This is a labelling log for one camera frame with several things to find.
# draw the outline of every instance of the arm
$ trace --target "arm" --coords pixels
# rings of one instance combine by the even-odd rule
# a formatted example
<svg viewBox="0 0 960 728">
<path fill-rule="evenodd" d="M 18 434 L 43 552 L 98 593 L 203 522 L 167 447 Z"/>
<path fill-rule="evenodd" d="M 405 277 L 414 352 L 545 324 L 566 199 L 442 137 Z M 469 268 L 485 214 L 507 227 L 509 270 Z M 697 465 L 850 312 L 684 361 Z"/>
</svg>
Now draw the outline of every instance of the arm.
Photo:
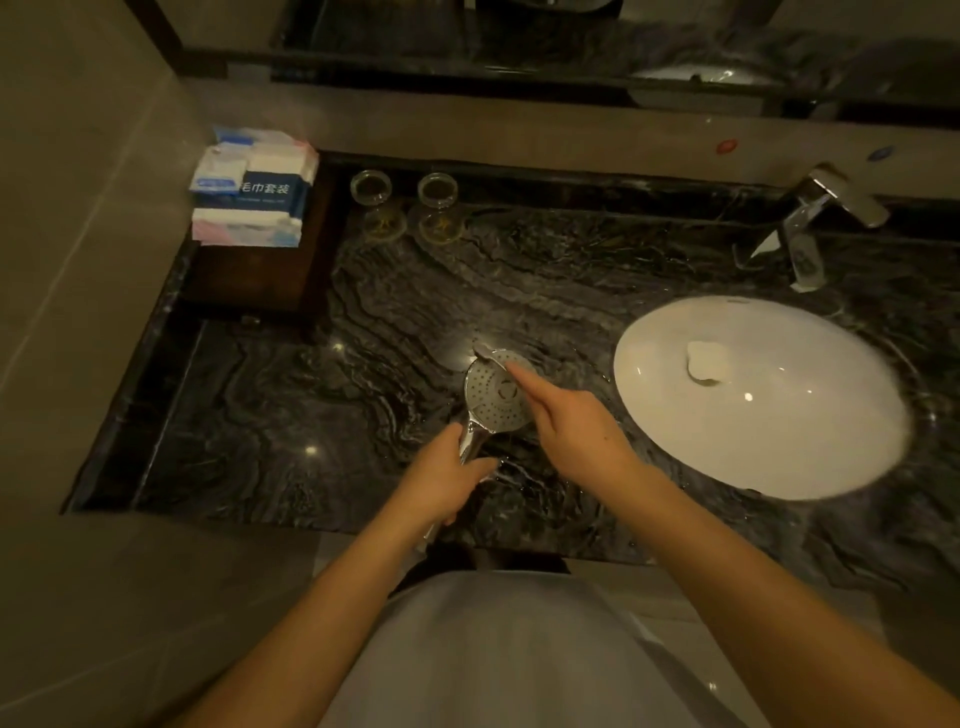
<svg viewBox="0 0 960 728">
<path fill-rule="evenodd" d="M 607 409 L 510 367 L 550 461 L 684 590 L 775 728 L 960 726 L 960 703 L 642 463 Z"/>
<path fill-rule="evenodd" d="M 396 585 L 400 562 L 431 524 L 452 522 L 492 458 L 460 464 L 460 425 L 423 448 L 380 513 L 183 728 L 315 728 Z"/>
</svg>

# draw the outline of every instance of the beige wall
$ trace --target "beige wall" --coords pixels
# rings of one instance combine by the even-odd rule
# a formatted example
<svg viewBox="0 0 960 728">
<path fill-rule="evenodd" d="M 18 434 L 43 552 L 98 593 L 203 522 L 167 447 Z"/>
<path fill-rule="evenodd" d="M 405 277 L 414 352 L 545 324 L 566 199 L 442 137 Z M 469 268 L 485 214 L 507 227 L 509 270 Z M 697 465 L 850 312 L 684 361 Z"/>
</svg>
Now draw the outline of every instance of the beige wall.
<svg viewBox="0 0 960 728">
<path fill-rule="evenodd" d="M 209 118 L 388 157 L 789 187 L 828 160 L 867 190 L 960 199 L 960 133 L 188 79 Z M 716 146 L 736 139 L 732 154 Z M 887 145 L 881 162 L 867 156 Z"/>
<path fill-rule="evenodd" d="M 209 132 L 121 0 L 0 4 L 0 88 L 0 726 L 131 725 L 268 628 L 317 536 L 57 515 Z"/>
</svg>

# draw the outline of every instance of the oval sink basin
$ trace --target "oval sink basin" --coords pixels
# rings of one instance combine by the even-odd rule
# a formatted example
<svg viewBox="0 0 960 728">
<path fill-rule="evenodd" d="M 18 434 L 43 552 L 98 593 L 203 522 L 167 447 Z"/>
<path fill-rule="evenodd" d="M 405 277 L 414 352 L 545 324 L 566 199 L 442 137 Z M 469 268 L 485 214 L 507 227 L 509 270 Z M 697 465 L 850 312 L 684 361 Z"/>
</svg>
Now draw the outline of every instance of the oval sink basin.
<svg viewBox="0 0 960 728">
<path fill-rule="evenodd" d="M 790 500 L 875 481 L 906 452 L 893 371 L 857 336 L 798 308 L 707 296 L 658 308 L 616 346 L 616 387 L 678 460 Z"/>
</svg>

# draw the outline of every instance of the faucet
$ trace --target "faucet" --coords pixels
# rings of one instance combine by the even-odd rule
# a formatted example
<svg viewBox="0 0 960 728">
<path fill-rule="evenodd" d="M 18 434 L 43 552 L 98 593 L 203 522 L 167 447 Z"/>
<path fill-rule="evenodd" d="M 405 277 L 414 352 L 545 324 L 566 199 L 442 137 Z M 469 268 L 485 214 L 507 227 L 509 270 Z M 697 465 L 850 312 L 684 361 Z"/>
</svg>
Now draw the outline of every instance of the faucet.
<svg viewBox="0 0 960 728">
<path fill-rule="evenodd" d="M 827 283 L 820 249 L 806 227 L 828 205 L 836 203 L 867 228 L 879 228 L 890 217 L 886 207 L 854 187 L 845 174 L 828 162 L 811 169 L 791 194 L 800 204 L 757 246 L 751 257 L 785 246 L 797 278 L 792 287 L 799 293 L 815 291 Z"/>
</svg>

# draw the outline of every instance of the forearm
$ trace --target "forearm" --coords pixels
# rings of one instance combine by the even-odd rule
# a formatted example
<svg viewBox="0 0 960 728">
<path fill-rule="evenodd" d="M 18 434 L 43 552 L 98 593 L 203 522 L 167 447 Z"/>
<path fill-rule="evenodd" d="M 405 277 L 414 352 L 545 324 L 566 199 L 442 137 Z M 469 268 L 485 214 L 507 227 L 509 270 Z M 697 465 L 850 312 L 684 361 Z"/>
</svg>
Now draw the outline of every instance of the forearm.
<svg viewBox="0 0 960 728">
<path fill-rule="evenodd" d="M 388 503 L 294 609 L 204 698 L 184 728 L 314 728 L 421 536 Z"/>
<path fill-rule="evenodd" d="M 657 556 L 775 728 L 956 726 L 960 705 L 644 466 L 602 499 Z"/>
</svg>

